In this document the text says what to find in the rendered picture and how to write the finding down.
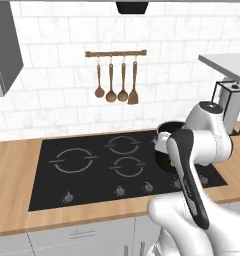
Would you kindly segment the grey cupboard door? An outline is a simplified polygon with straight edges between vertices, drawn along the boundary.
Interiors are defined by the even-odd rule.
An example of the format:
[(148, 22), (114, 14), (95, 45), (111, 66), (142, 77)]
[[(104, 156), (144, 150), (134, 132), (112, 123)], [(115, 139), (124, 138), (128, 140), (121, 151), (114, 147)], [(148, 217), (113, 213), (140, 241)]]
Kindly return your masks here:
[(35, 256), (28, 235), (0, 237), (0, 256)]
[(145, 242), (144, 256), (147, 256), (149, 249), (157, 241), (159, 234), (160, 227), (154, 224), (148, 216), (136, 217), (132, 256), (139, 256), (141, 241)]

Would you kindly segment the black cooking pot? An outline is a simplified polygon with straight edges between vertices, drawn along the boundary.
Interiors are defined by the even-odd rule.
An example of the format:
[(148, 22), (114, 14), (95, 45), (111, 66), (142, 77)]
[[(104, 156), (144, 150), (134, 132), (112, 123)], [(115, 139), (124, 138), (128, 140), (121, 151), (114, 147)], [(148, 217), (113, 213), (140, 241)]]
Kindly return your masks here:
[(184, 150), (184, 140), (181, 136), (184, 134), (182, 127), (184, 126), (184, 122), (180, 121), (167, 121), (160, 124), (156, 131), (156, 137), (160, 132), (167, 131), (171, 134), (171, 136), (167, 140), (167, 151), (168, 153), (161, 153), (155, 150), (154, 148), (154, 156), (157, 165), (165, 172), (177, 175), (178, 170), (175, 168), (174, 164), (181, 167), (181, 160), (183, 158), (183, 150)]

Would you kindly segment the grey wall cupboard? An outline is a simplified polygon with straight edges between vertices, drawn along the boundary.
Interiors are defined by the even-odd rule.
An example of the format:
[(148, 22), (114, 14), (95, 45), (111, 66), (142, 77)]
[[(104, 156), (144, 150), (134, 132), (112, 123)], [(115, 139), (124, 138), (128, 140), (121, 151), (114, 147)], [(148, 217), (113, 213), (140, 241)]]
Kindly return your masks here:
[(24, 64), (8, 1), (0, 1), (0, 97), (13, 85)]

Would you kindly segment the black-framed white appliance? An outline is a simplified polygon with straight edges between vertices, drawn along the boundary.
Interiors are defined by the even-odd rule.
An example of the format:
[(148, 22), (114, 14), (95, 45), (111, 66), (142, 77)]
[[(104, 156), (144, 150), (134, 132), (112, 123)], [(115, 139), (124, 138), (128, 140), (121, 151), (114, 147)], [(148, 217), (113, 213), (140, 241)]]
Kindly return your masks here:
[(223, 81), (217, 81), (215, 83), (212, 97), (215, 97), (217, 88), (219, 91), (218, 104), (223, 109), (223, 123), (228, 135), (237, 136), (239, 131), (234, 129), (240, 112), (240, 83), (225, 78)]

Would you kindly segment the black range hood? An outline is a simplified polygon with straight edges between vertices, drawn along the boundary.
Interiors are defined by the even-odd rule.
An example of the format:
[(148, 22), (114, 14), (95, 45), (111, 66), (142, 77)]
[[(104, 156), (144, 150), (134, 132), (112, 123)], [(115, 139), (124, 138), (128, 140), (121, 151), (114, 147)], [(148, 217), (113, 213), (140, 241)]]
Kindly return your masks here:
[(117, 2), (117, 10), (120, 14), (144, 14), (148, 7), (148, 2)]

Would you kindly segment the black glass hob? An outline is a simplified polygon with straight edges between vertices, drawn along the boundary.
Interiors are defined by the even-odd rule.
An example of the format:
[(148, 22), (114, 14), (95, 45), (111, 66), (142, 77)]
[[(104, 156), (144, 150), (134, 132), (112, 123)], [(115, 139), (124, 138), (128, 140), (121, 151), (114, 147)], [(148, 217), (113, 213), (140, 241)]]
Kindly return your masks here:
[[(174, 175), (154, 156), (154, 130), (113, 133), (42, 142), (29, 209), (31, 211), (177, 192)], [(147, 193), (149, 182), (153, 191)], [(115, 190), (122, 186), (125, 195)], [(74, 199), (62, 198), (70, 192)]]

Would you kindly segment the wooden spatula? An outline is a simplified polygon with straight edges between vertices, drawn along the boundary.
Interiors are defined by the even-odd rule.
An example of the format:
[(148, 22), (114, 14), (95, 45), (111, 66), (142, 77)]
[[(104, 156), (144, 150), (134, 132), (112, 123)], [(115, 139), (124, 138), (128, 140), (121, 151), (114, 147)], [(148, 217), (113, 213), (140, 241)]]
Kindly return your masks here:
[(128, 103), (134, 105), (138, 103), (138, 93), (136, 91), (137, 62), (133, 62), (133, 87), (129, 94)]

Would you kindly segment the grey drawer front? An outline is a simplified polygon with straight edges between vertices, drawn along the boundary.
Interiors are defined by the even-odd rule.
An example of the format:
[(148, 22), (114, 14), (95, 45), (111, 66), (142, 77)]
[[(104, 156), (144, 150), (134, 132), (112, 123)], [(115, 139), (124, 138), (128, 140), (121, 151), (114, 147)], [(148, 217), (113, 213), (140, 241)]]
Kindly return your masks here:
[[(75, 229), (96, 231), (95, 236), (70, 239)], [(128, 256), (132, 255), (134, 219), (118, 219), (29, 232), (36, 256)]]

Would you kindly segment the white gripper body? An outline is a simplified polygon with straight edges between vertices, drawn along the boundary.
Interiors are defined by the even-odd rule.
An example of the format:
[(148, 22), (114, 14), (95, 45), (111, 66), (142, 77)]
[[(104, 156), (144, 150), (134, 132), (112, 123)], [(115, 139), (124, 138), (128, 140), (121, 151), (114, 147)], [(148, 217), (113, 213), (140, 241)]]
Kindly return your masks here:
[(167, 144), (167, 140), (170, 136), (171, 136), (171, 134), (167, 131), (160, 132), (157, 135), (157, 138), (155, 139), (155, 146), (154, 146), (155, 150), (158, 152), (167, 154), (168, 151), (167, 151), (166, 144)]

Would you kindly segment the large wooden spoon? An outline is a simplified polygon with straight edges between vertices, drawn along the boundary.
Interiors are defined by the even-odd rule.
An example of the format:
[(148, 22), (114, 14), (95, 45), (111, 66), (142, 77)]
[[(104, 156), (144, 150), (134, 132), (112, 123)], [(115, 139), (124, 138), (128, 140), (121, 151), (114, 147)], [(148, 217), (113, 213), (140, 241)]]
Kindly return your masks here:
[(106, 94), (106, 101), (113, 103), (116, 100), (116, 93), (113, 91), (113, 64), (109, 64), (109, 79), (110, 79), (110, 89)]
[(126, 74), (126, 64), (122, 64), (122, 89), (118, 93), (117, 98), (120, 102), (125, 102), (128, 99), (128, 93), (125, 90), (125, 74)]

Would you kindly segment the grey wall shelf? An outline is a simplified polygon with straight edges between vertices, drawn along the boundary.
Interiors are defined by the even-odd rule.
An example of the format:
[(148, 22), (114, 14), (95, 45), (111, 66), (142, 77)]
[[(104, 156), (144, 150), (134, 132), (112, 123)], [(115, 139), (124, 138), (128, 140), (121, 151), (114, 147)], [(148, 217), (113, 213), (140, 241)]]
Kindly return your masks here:
[(240, 83), (240, 53), (201, 54), (198, 60)]

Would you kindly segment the small wooden spoon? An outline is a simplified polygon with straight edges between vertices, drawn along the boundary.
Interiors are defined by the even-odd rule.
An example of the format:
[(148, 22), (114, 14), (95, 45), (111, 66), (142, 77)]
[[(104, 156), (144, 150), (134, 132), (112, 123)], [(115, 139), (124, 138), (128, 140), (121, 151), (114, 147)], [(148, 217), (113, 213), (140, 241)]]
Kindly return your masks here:
[(100, 72), (101, 72), (100, 65), (97, 65), (98, 87), (95, 90), (95, 96), (97, 98), (102, 98), (104, 96), (104, 93), (105, 93), (104, 89), (101, 87)]

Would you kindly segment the wooden utensil rail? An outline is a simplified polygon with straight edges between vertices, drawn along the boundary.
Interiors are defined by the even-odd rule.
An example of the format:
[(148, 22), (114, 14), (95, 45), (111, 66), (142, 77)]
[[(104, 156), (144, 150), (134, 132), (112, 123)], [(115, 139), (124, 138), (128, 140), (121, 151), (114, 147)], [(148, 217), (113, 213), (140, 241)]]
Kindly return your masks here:
[(86, 51), (85, 57), (115, 57), (115, 56), (146, 56), (147, 50), (139, 50), (139, 51), (103, 51), (103, 52), (95, 52), (95, 51)]

